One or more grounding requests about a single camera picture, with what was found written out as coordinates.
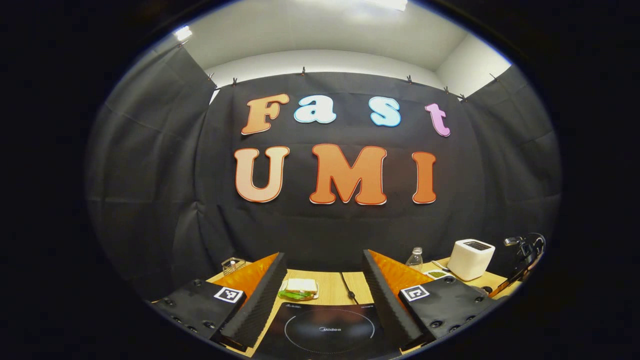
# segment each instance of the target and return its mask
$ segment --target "white toaster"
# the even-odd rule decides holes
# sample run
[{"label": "white toaster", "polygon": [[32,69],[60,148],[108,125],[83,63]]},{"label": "white toaster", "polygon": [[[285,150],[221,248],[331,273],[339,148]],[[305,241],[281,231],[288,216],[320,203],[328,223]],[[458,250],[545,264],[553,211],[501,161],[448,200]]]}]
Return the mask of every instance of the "white toaster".
[{"label": "white toaster", "polygon": [[486,271],[495,247],[474,239],[458,240],[453,245],[447,268],[464,281],[480,277]]}]

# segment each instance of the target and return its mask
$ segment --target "small wire basket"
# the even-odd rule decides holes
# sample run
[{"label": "small wire basket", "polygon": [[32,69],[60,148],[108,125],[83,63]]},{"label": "small wire basket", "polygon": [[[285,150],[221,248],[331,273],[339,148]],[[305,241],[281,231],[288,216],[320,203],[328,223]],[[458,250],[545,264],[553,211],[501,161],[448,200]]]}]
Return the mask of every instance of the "small wire basket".
[{"label": "small wire basket", "polygon": [[228,258],[222,262],[222,273],[225,275],[231,274],[232,272],[244,267],[245,265],[245,260],[238,258]]}]

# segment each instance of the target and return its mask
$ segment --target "orange letter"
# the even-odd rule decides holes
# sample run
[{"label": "orange letter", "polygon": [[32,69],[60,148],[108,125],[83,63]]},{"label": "orange letter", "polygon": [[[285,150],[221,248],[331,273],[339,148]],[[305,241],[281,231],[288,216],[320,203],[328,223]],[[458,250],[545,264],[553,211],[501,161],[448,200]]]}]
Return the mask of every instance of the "orange letter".
[{"label": "orange letter", "polygon": [[433,192],[433,163],[436,157],[428,152],[414,152],[411,156],[418,166],[418,185],[413,194],[413,202],[416,204],[430,204],[436,201]]},{"label": "orange letter", "polygon": [[236,190],[249,201],[268,202],[275,199],[282,189],[282,169],[284,157],[289,154],[286,146],[274,146],[264,154],[269,158],[269,182],[258,189],[253,185],[253,161],[258,157],[258,149],[239,149],[234,156],[238,162],[236,167]]},{"label": "orange letter", "polygon": [[271,127],[271,124],[268,124],[264,120],[264,117],[269,115],[271,120],[277,118],[280,113],[280,104],[286,104],[288,102],[289,96],[287,94],[280,94],[251,100],[246,103],[249,106],[249,119],[246,122],[246,126],[242,128],[242,135],[267,131]]},{"label": "orange letter", "polygon": [[382,205],[387,196],[382,192],[382,161],[387,151],[377,146],[367,146],[356,159],[352,167],[338,145],[322,143],[313,147],[318,157],[318,177],[316,192],[309,200],[314,204],[333,204],[335,195],[331,192],[331,180],[340,194],[342,202],[349,202],[358,183],[360,193],[356,202],[360,205]]}]

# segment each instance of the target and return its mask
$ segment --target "white ceiling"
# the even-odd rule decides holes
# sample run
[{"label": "white ceiling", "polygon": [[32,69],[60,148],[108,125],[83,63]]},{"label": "white ceiling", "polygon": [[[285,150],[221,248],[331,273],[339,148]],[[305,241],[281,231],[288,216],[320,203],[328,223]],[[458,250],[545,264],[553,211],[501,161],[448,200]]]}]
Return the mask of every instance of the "white ceiling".
[{"label": "white ceiling", "polygon": [[419,4],[401,12],[364,0],[242,0],[189,24],[184,46],[203,68],[248,56],[329,49],[386,56],[435,71],[467,32]]}]

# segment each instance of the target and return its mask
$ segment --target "sandwich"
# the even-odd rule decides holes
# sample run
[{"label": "sandwich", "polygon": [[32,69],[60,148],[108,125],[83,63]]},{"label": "sandwich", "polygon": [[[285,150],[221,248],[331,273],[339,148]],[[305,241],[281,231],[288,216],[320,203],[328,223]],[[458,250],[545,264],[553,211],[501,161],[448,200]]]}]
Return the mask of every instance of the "sandwich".
[{"label": "sandwich", "polygon": [[289,279],[280,287],[278,296],[294,300],[310,300],[317,292],[318,286],[313,279]]}]

